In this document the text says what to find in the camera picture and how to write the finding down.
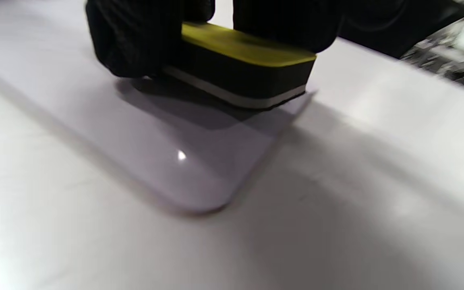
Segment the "gloved hand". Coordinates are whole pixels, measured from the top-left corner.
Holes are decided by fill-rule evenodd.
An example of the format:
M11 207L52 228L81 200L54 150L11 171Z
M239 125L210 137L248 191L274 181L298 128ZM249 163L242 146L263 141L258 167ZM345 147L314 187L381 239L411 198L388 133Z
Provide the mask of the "gloved hand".
M398 16L406 0L233 1L234 29L318 53L345 18L376 29ZM154 77L177 53L182 21L208 21L214 6L214 0L88 0L85 9L99 62L118 77Z

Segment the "sponge applicator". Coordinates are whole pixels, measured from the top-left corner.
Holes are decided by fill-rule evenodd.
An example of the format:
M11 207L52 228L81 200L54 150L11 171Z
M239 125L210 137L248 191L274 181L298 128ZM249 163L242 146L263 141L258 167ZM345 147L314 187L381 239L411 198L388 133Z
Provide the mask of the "sponge applicator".
M269 110L305 92L316 55L213 24L185 22L164 72L234 106Z

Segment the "white surface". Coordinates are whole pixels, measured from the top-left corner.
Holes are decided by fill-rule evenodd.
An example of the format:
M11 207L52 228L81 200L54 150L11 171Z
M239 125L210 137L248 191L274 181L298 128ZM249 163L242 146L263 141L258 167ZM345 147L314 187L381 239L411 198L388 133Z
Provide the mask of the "white surface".
M0 290L464 290L464 89L344 41L312 81L206 217L157 209L0 95Z
M173 92L150 81L140 93L92 55L85 25L75 25L85 19L82 3L0 2L0 87L47 112L174 207L201 213L230 202L310 96L249 118L239 112L238 120L187 101L196 90ZM63 14L52 14L62 7ZM186 158L178 158L181 152Z

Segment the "glossy white panel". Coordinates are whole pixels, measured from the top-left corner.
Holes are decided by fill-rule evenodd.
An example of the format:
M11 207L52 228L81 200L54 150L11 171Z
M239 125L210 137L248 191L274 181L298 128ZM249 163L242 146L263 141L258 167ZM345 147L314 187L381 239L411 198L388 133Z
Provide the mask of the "glossy white panel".
M252 114L216 108L177 83L134 81L139 92L97 63L82 3L0 2L0 89L45 110L173 205L202 212L228 203L309 95Z

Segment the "white stripe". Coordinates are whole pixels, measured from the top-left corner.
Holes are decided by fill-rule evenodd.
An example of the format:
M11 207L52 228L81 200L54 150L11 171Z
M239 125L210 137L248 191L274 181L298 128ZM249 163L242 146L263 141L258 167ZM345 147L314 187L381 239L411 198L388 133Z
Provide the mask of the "white stripe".
M298 88L294 88L274 97L269 97L266 99L254 99L250 97L243 97L229 92L227 90L224 90L223 88L213 85L207 81L203 81L202 79L199 79L191 74L188 74L172 66L166 66L164 68L164 72L171 75L172 77L175 77L183 81L184 83L188 83L191 86L194 86L196 88L199 88L200 90L208 92L209 94L219 97L223 101L226 101L232 105L249 109L266 109L280 104L284 101L287 101L288 99L291 99L292 97L305 92L305 85L302 85Z

